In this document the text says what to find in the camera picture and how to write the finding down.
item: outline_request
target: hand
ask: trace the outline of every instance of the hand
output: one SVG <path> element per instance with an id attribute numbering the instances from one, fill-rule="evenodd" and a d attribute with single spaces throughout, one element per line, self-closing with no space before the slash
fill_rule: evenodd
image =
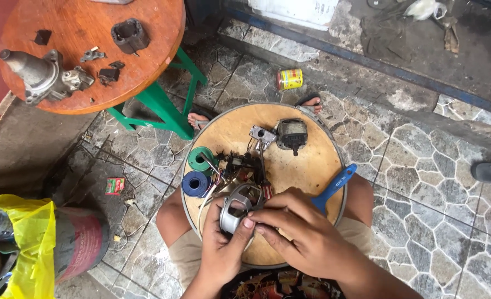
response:
<path id="1" fill-rule="evenodd" d="M 209 277 L 210 283 L 219 288 L 238 274 L 242 266 L 242 253 L 255 229 L 255 223 L 244 218 L 229 240 L 219 227 L 222 207 L 223 198 L 214 199 L 207 212 L 203 227 L 201 267 L 198 272 L 198 275 Z"/>
<path id="2" fill-rule="evenodd" d="M 294 187 L 273 196 L 264 209 L 250 212 L 248 218 L 258 222 L 255 230 L 290 266 L 310 276 L 338 280 L 338 275 L 348 274 L 343 271 L 349 263 L 347 257 L 358 251 L 342 238 L 310 198 Z M 273 227 L 281 228 L 293 240 Z"/>

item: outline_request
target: green wire spool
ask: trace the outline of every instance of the green wire spool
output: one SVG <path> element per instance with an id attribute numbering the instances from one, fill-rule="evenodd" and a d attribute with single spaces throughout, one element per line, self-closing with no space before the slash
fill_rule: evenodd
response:
<path id="1" fill-rule="evenodd" d="M 190 151 L 188 154 L 188 165 L 190 165 L 193 170 L 202 172 L 206 176 L 210 176 L 213 173 L 213 169 L 210 168 L 209 163 L 201 157 L 200 153 L 205 154 L 205 156 L 212 161 L 212 164 L 218 167 L 218 159 L 214 158 L 210 149 L 204 146 L 198 146 Z"/>

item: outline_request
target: yellow tin can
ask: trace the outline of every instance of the yellow tin can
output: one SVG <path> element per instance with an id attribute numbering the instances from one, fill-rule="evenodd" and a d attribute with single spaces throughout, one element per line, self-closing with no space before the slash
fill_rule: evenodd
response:
<path id="1" fill-rule="evenodd" d="M 303 72 L 301 69 L 284 70 L 277 73 L 277 87 L 284 89 L 297 88 L 303 85 Z"/>

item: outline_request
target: plastic bag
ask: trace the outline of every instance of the plastic bag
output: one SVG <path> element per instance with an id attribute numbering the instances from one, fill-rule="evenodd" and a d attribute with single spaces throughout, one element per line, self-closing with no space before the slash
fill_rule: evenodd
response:
<path id="1" fill-rule="evenodd" d="M 432 16 L 432 14 L 436 20 L 439 20 L 445 16 L 445 13 L 446 6 L 441 2 L 436 2 L 436 0 L 417 0 L 408 6 L 404 15 L 413 16 L 414 19 L 422 21 Z"/>
<path id="2" fill-rule="evenodd" d="M 0 195 L 0 209 L 9 215 L 20 248 L 2 299 L 54 298 L 55 204 L 50 199 L 24 200 Z"/>

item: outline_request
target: finger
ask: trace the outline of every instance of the finger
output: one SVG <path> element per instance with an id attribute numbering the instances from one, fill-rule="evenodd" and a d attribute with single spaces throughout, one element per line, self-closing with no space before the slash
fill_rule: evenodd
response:
<path id="1" fill-rule="evenodd" d="M 321 212 L 312 204 L 310 197 L 304 194 L 301 189 L 294 187 L 275 194 L 264 204 L 264 208 L 279 209 L 286 207 L 308 223 L 315 223 L 318 217 L 322 216 Z"/>
<path id="2" fill-rule="evenodd" d="M 266 239 L 268 244 L 275 249 L 276 252 L 282 255 L 286 262 L 290 263 L 295 260 L 296 257 L 301 256 L 293 243 L 281 235 L 275 228 L 262 223 L 257 223 L 255 230 Z"/>
<path id="3" fill-rule="evenodd" d="M 212 233 L 220 233 L 219 228 L 219 214 L 222 211 L 223 198 L 214 199 L 209 206 L 207 217 L 205 218 L 205 224 L 203 226 L 203 238 L 209 237 Z"/>
<path id="4" fill-rule="evenodd" d="M 284 230 L 290 237 L 300 240 L 306 236 L 310 225 L 294 214 L 284 210 L 258 210 L 249 212 L 248 218 Z"/>
<path id="5" fill-rule="evenodd" d="M 238 255 L 242 255 L 245 247 L 249 243 L 249 240 L 253 236 L 253 231 L 255 230 L 255 223 L 249 219 L 244 218 L 234 231 L 233 237 L 230 239 L 228 248 L 231 252 Z"/>

